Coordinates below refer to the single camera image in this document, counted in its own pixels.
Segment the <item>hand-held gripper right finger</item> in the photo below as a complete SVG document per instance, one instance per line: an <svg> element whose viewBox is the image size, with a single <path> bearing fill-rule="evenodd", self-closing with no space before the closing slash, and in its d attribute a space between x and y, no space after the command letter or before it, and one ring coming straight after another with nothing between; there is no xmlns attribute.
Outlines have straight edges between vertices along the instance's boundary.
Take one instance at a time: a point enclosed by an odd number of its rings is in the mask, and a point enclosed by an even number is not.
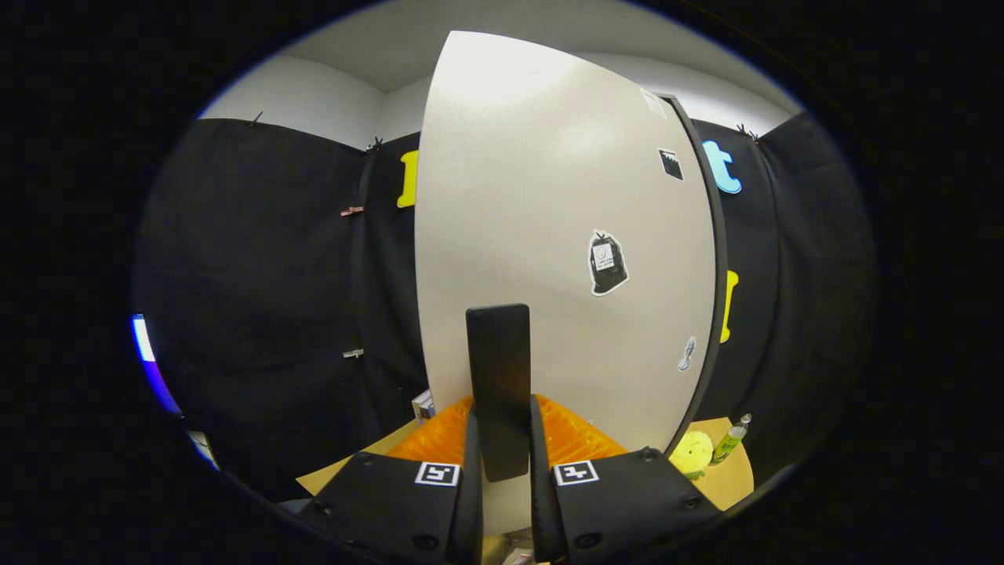
<svg viewBox="0 0 1004 565"><path fill-rule="evenodd" d="M718 521L720 511L662 450L557 459L555 405L529 404L535 557L555 564L653 564Z"/></svg>

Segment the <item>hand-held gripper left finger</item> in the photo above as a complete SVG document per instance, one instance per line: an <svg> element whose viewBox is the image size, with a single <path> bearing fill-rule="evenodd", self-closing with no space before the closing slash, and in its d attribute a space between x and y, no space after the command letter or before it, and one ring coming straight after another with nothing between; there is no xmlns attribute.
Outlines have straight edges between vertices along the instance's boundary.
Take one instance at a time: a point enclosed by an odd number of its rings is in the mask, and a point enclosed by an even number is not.
<svg viewBox="0 0 1004 565"><path fill-rule="evenodd" d="M478 564L478 436L475 404L467 396L387 453L352 455L298 518L358 564Z"/></svg>

